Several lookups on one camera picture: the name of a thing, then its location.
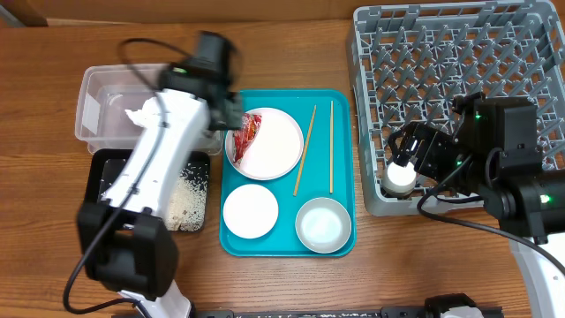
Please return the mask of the red sauce packet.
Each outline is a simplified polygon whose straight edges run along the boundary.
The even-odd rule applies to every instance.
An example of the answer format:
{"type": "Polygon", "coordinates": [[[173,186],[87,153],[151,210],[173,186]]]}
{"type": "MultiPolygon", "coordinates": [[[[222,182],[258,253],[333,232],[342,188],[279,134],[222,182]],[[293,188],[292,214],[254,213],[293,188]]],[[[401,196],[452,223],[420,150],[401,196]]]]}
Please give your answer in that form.
{"type": "Polygon", "coordinates": [[[233,133],[233,162],[240,164],[245,152],[252,145],[260,129],[262,116],[245,113],[242,118],[242,127],[233,133]]]}

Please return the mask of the white cup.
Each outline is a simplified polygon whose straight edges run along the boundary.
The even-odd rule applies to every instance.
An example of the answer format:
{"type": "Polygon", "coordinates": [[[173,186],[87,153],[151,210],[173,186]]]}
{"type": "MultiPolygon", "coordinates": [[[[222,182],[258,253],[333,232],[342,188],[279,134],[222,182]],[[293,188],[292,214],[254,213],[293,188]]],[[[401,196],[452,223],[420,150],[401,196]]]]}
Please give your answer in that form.
{"type": "Polygon", "coordinates": [[[404,197],[413,191],[416,178],[417,172],[414,170],[412,163],[401,166],[391,162],[385,169],[381,185],[387,194],[395,197],[404,197]]]}

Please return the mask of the white napkin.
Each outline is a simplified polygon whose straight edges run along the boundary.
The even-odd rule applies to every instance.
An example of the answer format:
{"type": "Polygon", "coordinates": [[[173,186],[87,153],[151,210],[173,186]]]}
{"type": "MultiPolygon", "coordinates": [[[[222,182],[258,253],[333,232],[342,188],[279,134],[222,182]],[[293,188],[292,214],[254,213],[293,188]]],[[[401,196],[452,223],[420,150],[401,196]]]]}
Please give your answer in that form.
{"type": "Polygon", "coordinates": [[[124,112],[135,125],[142,128],[156,126],[161,121],[161,111],[155,97],[146,100],[139,110],[125,110],[124,112]]]}

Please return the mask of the pink bowl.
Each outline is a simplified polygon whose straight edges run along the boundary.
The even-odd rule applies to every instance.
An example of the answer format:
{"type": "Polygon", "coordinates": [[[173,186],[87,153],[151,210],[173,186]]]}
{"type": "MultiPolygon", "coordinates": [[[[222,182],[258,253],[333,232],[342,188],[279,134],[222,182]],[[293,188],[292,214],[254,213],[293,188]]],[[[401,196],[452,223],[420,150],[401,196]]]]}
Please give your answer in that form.
{"type": "Polygon", "coordinates": [[[264,186],[247,184],[232,191],[223,204],[227,228],[242,239],[258,239],[269,233],[279,215],[276,197],[264,186]]]}

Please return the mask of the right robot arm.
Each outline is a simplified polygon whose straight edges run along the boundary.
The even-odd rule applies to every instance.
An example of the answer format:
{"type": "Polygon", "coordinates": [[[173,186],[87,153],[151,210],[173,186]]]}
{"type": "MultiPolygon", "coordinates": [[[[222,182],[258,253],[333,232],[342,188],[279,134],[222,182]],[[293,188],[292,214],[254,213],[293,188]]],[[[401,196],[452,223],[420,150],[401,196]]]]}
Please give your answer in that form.
{"type": "Polygon", "coordinates": [[[448,134],[410,122],[388,138],[392,161],[435,180],[417,204],[420,215],[508,239],[535,317],[564,315],[564,172],[543,170],[537,108],[526,97],[457,96],[462,122],[448,134]],[[498,227],[423,209],[443,191],[480,201],[498,227]]]}

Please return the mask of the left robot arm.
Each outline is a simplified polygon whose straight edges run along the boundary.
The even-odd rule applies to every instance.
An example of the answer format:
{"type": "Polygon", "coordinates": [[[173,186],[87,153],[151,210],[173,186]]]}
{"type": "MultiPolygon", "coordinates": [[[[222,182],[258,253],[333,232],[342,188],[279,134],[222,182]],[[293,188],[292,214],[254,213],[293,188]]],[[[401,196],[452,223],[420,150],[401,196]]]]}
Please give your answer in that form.
{"type": "Polygon", "coordinates": [[[203,31],[195,53],[169,64],[152,84],[126,55],[132,42],[120,42],[117,54],[149,89],[157,112],[103,199],[80,206],[82,256],[62,302],[72,314],[128,303],[143,317],[193,317],[196,310],[175,281],[178,248],[164,220],[200,135],[242,126],[241,100],[230,91],[235,80],[230,60],[237,48],[226,37],[203,31]]]}

